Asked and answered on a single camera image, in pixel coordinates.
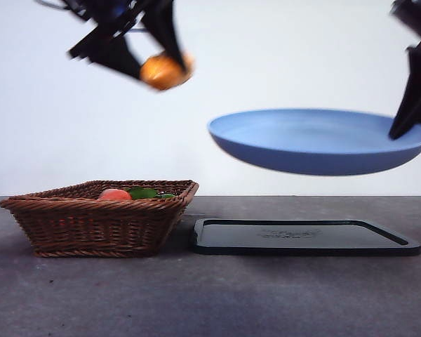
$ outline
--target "robotic arm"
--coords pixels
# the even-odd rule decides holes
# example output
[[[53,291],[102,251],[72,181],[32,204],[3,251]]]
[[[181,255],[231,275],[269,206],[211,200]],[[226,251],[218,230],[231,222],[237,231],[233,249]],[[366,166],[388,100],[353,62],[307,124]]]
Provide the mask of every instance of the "robotic arm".
[[[36,0],[52,7],[45,0]],[[128,50],[125,33],[139,21],[163,46],[178,69],[187,72],[173,24],[173,0],[62,0],[62,9],[82,20],[94,19],[97,27],[70,49],[72,58],[88,58],[105,67],[140,80],[141,64]],[[396,0],[392,15],[421,37],[421,0]],[[421,43],[408,48],[410,76],[389,136],[397,139],[421,123]]]
[[[46,6],[69,10],[97,27],[70,49],[72,58],[91,62],[140,80],[141,63],[128,50],[125,33],[138,21],[164,48],[164,55],[186,72],[173,23],[173,0],[62,0],[64,6],[36,0]]]

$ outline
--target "white wall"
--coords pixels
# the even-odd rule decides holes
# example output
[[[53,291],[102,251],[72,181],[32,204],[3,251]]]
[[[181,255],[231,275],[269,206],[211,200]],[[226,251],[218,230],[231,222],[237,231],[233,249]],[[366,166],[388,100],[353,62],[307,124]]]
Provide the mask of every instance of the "white wall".
[[[417,42],[392,0],[177,0],[190,82],[157,93],[66,51],[92,25],[0,0],[0,195],[95,179],[193,179],[210,194],[417,194],[421,155],[390,171],[322,178],[234,160],[206,130],[241,110],[329,107],[394,116]],[[132,34],[141,59],[159,50]]]

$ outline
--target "gray table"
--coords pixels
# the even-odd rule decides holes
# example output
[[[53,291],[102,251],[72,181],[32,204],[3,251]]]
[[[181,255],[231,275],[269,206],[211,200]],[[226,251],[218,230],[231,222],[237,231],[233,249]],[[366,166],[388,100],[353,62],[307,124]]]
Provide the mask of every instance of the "gray table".
[[[421,243],[421,197],[196,197],[156,257],[44,259],[0,209],[0,336],[421,337],[421,255],[200,256],[198,218],[371,220]]]

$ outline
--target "orange fruit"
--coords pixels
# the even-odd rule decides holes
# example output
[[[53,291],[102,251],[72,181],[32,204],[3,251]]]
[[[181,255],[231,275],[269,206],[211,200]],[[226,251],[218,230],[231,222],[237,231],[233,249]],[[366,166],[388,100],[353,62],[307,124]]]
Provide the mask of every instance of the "orange fruit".
[[[189,54],[182,56],[187,71],[184,72],[174,59],[165,53],[147,59],[140,69],[140,79],[158,90],[167,90],[185,83],[192,77],[194,59]]]
[[[127,191],[117,188],[108,188],[101,192],[98,200],[133,200]]]

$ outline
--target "black tray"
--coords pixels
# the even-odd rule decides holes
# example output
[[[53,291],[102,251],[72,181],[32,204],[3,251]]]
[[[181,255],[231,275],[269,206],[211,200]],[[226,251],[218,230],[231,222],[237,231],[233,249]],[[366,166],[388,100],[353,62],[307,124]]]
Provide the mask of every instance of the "black tray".
[[[413,256],[416,241],[360,220],[200,219],[192,250],[206,255]]]

